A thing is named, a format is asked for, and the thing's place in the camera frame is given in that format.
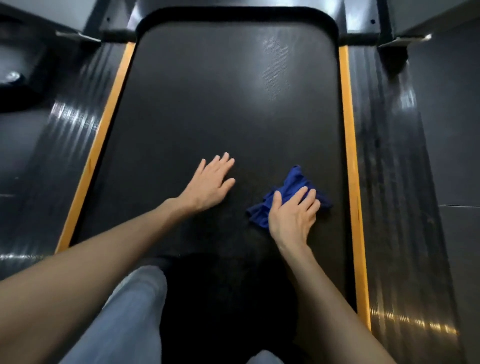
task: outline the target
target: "cleaning rag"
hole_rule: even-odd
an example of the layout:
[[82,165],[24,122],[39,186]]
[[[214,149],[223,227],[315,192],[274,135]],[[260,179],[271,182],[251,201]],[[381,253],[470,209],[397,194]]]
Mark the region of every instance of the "cleaning rag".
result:
[[[261,204],[257,204],[247,209],[247,213],[250,216],[249,220],[262,228],[268,229],[268,213],[272,208],[273,195],[275,191],[280,191],[280,193],[282,194],[282,204],[284,204],[295,193],[297,193],[300,188],[304,186],[308,187],[308,191],[312,188],[315,188],[312,182],[307,180],[302,174],[300,166],[292,167],[292,169],[287,175],[287,178],[285,178],[282,187],[274,187],[269,193],[264,196],[264,201]],[[320,201],[320,209],[331,209],[333,205],[329,198],[322,192],[318,191],[316,188],[315,190],[317,191],[317,200]]]

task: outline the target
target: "forearm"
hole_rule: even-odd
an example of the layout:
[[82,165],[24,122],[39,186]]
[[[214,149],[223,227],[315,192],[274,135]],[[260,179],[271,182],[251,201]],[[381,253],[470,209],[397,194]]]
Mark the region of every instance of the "forearm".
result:
[[280,249],[291,267],[318,338],[332,363],[394,363],[316,262],[306,244]]
[[[188,214],[177,199],[169,199],[0,282],[0,356],[30,362],[28,358],[38,361],[48,355],[101,307],[152,244]],[[30,352],[24,357],[27,344]]]

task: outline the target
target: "jeans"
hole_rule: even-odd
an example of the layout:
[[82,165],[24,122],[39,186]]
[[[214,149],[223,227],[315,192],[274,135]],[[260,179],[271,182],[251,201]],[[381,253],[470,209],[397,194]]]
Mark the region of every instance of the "jeans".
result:
[[[138,268],[115,288],[61,363],[161,363],[159,326],[166,296],[163,272],[155,266]],[[263,350],[247,364],[283,362]]]

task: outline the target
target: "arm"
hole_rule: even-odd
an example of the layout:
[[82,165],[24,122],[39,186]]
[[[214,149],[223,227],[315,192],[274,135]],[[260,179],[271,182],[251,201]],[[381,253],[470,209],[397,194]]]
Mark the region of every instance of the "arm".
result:
[[2,362],[45,360],[172,226],[225,198],[233,163],[228,153],[207,166],[202,159],[179,197],[0,282]]
[[284,205],[280,192],[276,191],[268,222],[280,253],[306,297],[312,320],[318,327],[318,340],[332,363],[395,363],[361,323],[308,247],[307,235],[320,201],[315,199],[316,191],[310,190],[301,202],[306,191],[306,187],[301,188]]

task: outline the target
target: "treadmill belt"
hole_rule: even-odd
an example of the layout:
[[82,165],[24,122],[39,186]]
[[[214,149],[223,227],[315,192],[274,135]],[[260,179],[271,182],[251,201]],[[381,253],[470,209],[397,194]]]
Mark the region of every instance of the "treadmill belt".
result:
[[201,158],[227,151],[236,160],[225,201],[150,252],[176,258],[161,324],[165,363],[245,363],[261,349],[295,360],[295,294],[275,243],[245,210],[296,164],[334,203],[308,242],[351,295],[337,54],[326,31],[302,22],[169,22],[141,38],[76,242],[179,195]]

